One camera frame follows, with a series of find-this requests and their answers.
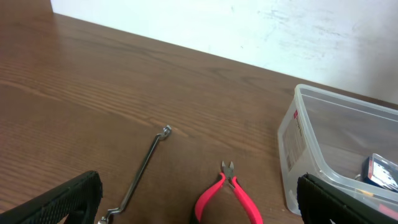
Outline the blue precision screwdriver set case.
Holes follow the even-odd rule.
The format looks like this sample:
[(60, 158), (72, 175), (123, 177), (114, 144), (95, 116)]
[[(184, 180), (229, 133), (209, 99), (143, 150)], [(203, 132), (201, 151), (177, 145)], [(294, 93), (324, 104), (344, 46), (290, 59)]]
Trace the blue precision screwdriver set case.
[(374, 153), (362, 164), (361, 180), (367, 184), (397, 192), (397, 164)]

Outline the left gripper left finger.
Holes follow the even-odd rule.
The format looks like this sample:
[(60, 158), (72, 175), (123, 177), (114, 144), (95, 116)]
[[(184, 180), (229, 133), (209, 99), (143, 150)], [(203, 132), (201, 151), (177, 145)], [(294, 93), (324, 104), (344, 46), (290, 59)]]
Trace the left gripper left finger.
[(99, 173), (90, 170), (1, 214), (1, 224), (93, 224), (103, 196)]

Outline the silver offset ring wrench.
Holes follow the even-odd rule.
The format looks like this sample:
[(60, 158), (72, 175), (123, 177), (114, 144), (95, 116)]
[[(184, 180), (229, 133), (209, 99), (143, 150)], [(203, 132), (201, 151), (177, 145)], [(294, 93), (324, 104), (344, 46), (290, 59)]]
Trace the silver offset ring wrench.
[(119, 204), (119, 207), (108, 209), (106, 212), (106, 215), (101, 217), (101, 219), (98, 221), (98, 224), (109, 224), (109, 223), (111, 223), (112, 216), (119, 215), (120, 213), (125, 211), (130, 199), (132, 198), (134, 192), (137, 189), (137, 186), (139, 185), (139, 182), (143, 176), (143, 173), (150, 161), (151, 156), (155, 152), (155, 149), (156, 149), (158, 143), (160, 141), (167, 139), (170, 136), (171, 132), (172, 132), (172, 127), (167, 124), (163, 128), (161, 133), (158, 133), (155, 135), (147, 154), (145, 155), (140, 167), (138, 168), (138, 170), (134, 176), (134, 180), (130, 184), (124, 198), (122, 199), (121, 203)]

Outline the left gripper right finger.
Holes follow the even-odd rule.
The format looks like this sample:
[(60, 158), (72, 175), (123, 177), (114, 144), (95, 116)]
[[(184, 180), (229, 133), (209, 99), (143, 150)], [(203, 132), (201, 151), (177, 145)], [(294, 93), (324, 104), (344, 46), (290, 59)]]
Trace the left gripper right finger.
[(397, 224), (312, 174), (298, 178), (297, 201), (304, 224)]

